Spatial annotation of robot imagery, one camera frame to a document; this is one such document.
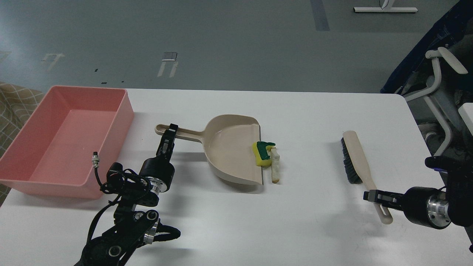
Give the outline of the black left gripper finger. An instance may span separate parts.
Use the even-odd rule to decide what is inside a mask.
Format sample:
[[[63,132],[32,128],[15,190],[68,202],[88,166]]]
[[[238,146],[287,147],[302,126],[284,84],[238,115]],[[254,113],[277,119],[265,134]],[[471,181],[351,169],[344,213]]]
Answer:
[[[178,125],[171,123],[167,128],[158,128],[156,126],[156,134],[161,136],[156,157],[164,162],[170,162],[173,149],[175,146],[175,139],[178,130]]]

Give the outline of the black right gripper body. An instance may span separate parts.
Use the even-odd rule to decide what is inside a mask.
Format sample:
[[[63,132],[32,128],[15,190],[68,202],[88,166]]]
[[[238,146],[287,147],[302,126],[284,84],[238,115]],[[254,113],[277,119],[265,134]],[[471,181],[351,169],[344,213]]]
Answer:
[[[413,224],[445,229],[451,224],[446,192],[427,187],[412,187],[399,197],[404,216]]]

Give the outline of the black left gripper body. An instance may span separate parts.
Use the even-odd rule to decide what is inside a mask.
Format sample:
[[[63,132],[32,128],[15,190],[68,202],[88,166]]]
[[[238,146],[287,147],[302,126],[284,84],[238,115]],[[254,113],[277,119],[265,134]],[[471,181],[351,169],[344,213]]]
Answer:
[[[143,162],[139,175],[152,184],[155,193],[166,192],[170,189],[175,168],[166,158],[149,158]]]

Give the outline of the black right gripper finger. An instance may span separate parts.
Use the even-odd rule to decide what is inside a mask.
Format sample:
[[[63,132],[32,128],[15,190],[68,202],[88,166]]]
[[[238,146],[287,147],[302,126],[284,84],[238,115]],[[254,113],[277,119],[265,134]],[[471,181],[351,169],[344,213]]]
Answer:
[[[401,199],[404,194],[390,191],[382,191],[378,189],[371,189],[365,191],[363,194],[363,200],[369,201],[375,204],[380,204],[382,207],[403,210]]]

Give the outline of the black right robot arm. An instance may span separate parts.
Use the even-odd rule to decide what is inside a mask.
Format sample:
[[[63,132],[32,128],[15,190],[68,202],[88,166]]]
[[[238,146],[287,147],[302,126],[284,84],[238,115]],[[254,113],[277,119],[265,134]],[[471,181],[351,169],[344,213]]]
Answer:
[[[403,212],[413,224],[441,230],[451,224],[468,228],[473,222],[472,164],[446,156],[425,159],[427,168],[447,175],[437,189],[412,187],[403,194],[371,189],[363,199],[381,207]]]

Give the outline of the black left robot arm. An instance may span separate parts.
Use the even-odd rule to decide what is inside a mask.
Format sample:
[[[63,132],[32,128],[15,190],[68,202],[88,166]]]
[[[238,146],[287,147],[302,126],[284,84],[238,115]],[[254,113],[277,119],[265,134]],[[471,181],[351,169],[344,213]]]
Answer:
[[[178,229],[162,224],[155,210],[159,194],[170,189],[175,173],[170,160],[177,130],[178,125],[173,123],[164,130],[155,157],[145,160],[139,173],[115,162],[106,182],[100,180],[100,159],[98,152],[93,152],[92,167],[100,191],[116,197],[93,218],[78,266],[124,266],[138,248],[180,237]],[[94,237],[101,216],[110,207],[116,207],[114,225]]]

